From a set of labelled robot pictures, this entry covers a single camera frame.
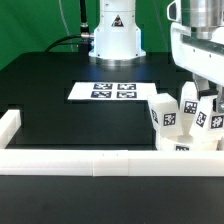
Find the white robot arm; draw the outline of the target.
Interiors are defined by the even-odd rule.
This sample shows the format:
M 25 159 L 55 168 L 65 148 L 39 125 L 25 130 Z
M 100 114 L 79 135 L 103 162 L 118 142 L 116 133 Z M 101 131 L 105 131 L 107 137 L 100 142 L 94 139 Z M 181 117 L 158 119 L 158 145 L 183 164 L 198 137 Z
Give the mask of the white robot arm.
M 100 0 L 90 60 L 110 66 L 141 60 L 136 0 Z M 193 73 L 199 91 L 217 85 L 215 110 L 224 113 L 224 0 L 173 0 L 167 6 L 175 64 Z

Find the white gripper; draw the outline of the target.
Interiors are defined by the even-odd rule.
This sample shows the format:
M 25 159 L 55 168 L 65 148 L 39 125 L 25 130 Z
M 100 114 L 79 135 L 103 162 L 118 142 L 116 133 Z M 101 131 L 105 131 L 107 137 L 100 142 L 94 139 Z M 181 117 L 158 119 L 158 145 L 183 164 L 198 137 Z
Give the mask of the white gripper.
M 211 40 L 195 45 L 183 42 L 190 36 L 190 28 L 173 22 L 170 28 L 171 49 L 174 62 L 192 73 L 198 98 L 210 93 L 209 81 L 217 85 L 216 111 L 224 112 L 224 27 L 212 33 Z

